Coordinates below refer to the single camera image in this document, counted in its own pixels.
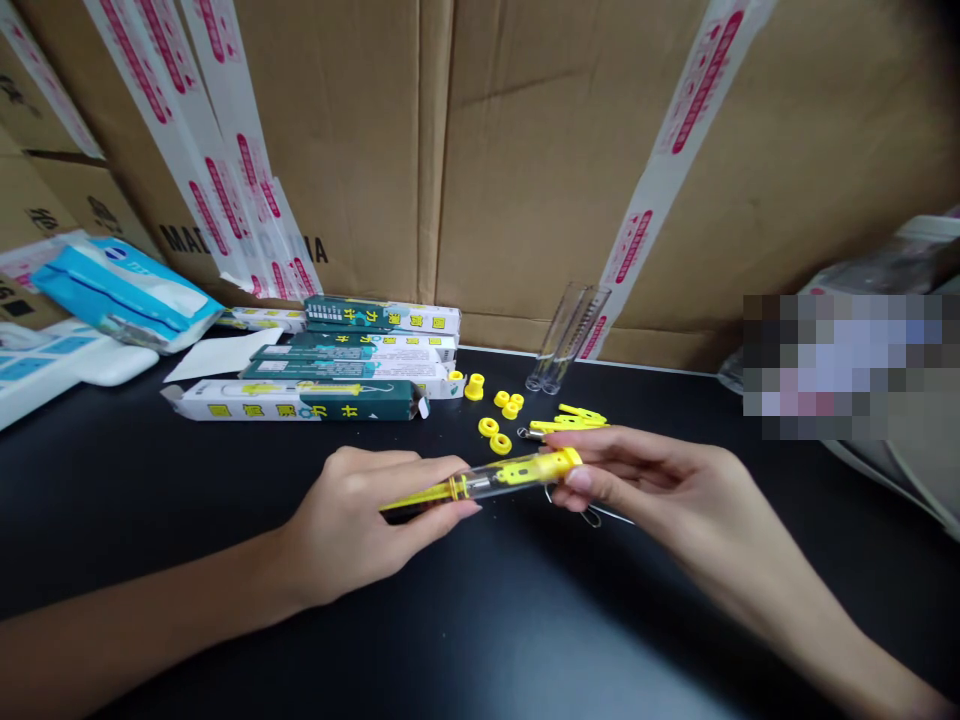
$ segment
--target product box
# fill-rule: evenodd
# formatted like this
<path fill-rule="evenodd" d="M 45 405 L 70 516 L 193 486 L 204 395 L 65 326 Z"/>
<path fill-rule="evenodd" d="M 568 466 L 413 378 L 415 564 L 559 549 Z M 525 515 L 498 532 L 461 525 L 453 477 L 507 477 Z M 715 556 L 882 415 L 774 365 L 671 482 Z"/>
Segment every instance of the product box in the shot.
<path fill-rule="evenodd" d="M 368 328 L 402 328 L 420 332 L 456 335 L 460 332 L 460 311 L 434 305 L 376 302 L 314 295 L 304 301 L 311 321 L 356 325 Z"/>
<path fill-rule="evenodd" d="M 457 359 L 456 338 L 447 335 L 381 335 L 379 331 L 370 334 L 319 333 L 307 330 L 291 338 L 290 344 L 298 347 L 374 347 L 380 348 L 381 351 L 392 348 L 412 350 L 429 347 L 437 351 L 440 362 L 451 363 Z M 380 352 L 374 352 L 374 355 L 386 359 L 386 356 L 381 355 Z"/>
<path fill-rule="evenodd" d="M 430 400 L 463 397 L 466 379 L 448 380 L 443 365 L 406 360 L 255 360 L 240 377 L 245 380 L 409 380 Z"/>
<path fill-rule="evenodd" d="M 239 330 L 265 330 L 280 327 L 284 332 L 303 332 L 307 315 L 303 310 L 271 310 L 270 308 L 227 308 L 217 325 Z"/>
<path fill-rule="evenodd" d="M 437 351 L 429 347 L 407 345 L 264 345 L 251 360 L 398 360 L 402 362 L 440 363 Z"/>
<path fill-rule="evenodd" d="M 430 403 L 411 382 L 201 380 L 187 391 L 169 385 L 160 394 L 191 420 L 357 422 L 430 415 Z"/>

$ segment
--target tissue package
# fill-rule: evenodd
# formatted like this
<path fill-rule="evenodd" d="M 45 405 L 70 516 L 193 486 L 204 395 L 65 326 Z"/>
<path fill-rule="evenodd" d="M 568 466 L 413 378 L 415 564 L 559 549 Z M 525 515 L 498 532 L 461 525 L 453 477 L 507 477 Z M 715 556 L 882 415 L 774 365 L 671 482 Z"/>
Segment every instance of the tissue package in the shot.
<path fill-rule="evenodd" d="M 101 332 L 164 354 L 195 343 L 223 310 L 170 268 L 116 238 L 71 242 L 32 281 Z"/>

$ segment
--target glass test tube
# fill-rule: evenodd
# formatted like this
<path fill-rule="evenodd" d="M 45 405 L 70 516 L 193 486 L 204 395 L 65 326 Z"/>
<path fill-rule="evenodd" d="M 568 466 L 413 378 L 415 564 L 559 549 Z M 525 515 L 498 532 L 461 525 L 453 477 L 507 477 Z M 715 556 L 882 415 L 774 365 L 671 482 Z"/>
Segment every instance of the glass test tube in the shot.
<path fill-rule="evenodd" d="M 547 330 L 543 348 L 537 356 L 533 373 L 527 378 L 527 389 L 543 390 L 556 395 L 564 377 L 577 359 L 593 329 L 610 290 L 570 283 L 560 301 L 553 322 Z"/>
<path fill-rule="evenodd" d="M 392 518 L 422 512 L 440 503 L 502 495 L 538 483 L 554 482 L 580 464 L 580 456 L 573 448 L 500 460 L 451 475 L 426 490 L 384 505 L 380 512 Z"/>

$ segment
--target black table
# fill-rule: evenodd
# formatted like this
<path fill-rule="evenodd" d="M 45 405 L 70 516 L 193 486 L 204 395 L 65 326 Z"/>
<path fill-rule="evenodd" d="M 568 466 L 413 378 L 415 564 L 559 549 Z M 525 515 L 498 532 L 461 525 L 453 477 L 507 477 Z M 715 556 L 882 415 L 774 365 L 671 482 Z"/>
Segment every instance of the black table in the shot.
<path fill-rule="evenodd" d="M 77 387 L 0 433 L 0 617 L 278 526 L 340 445 L 494 460 L 477 422 L 532 364 L 461 351 L 487 398 L 436 402 L 425 422 L 286 424 L 174 414 L 158 393 L 173 362 L 120 388 Z M 760 440 L 713 378 L 580 365 L 559 398 L 529 396 L 509 432 L 558 399 L 737 453 L 861 627 L 957 696 L 960 546 L 920 511 L 817 443 Z M 836 716 L 650 539 L 615 520 L 591 528 L 539 489 L 491 500 L 398 576 L 205 652 L 100 716 L 393 715 Z"/>

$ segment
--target yellow nut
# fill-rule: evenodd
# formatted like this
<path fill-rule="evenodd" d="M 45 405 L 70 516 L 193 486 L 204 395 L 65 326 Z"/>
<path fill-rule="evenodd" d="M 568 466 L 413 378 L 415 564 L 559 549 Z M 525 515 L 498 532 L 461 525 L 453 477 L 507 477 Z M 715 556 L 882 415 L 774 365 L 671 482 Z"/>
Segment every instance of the yellow nut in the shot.
<path fill-rule="evenodd" d="M 478 427 L 480 434 L 484 437 L 493 437 L 500 432 L 500 426 L 497 425 L 497 421 L 493 418 L 482 418 Z"/>
<path fill-rule="evenodd" d="M 490 449 L 497 455 L 506 455 L 513 449 L 513 443 L 510 442 L 510 438 L 503 433 L 497 433 L 490 438 Z"/>
<path fill-rule="evenodd" d="M 463 391 L 467 400 L 483 400 L 483 380 L 484 377 L 480 373 L 474 373 L 470 376 L 467 389 Z"/>

